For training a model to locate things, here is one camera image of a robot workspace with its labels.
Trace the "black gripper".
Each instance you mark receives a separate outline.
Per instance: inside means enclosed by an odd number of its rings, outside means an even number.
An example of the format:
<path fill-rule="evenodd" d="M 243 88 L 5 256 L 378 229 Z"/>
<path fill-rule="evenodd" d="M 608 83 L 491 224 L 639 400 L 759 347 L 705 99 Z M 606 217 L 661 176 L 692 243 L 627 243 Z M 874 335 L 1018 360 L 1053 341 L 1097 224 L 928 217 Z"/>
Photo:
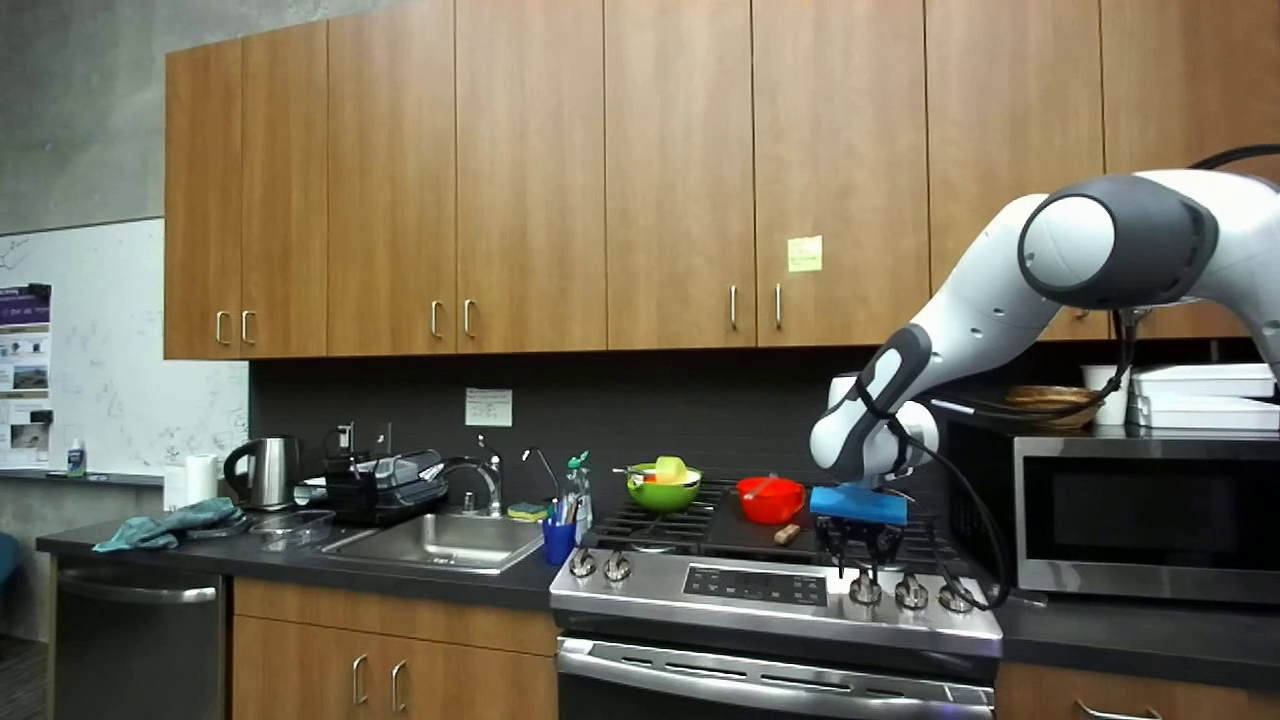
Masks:
<path fill-rule="evenodd" d="M 818 526 L 820 544 L 827 549 L 827 564 L 837 567 L 837 580 L 850 570 L 850 549 L 864 549 L 874 556 L 874 580 L 897 560 L 905 532 L 887 523 L 864 523 L 864 521 L 823 521 Z"/>

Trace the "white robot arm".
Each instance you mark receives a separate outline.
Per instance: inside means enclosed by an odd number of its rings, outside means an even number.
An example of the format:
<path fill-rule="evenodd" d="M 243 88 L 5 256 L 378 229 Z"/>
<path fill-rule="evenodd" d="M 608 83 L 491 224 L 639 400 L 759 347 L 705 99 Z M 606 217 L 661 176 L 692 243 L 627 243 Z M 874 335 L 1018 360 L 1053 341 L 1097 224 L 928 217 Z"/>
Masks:
<path fill-rule="evenodd" d="M 1006 369 L 1059 308 L 1207 301 L 1239 316 L 1280 372 L 1280 189 L 1219 167 L 1150 167 L 1008 198 L 937 295 L 862 372 L 827 385 L 808 454 L 827 485 L 812 511 L 892 523 L 874 486 L 907 469 L 919 393 Z"/>

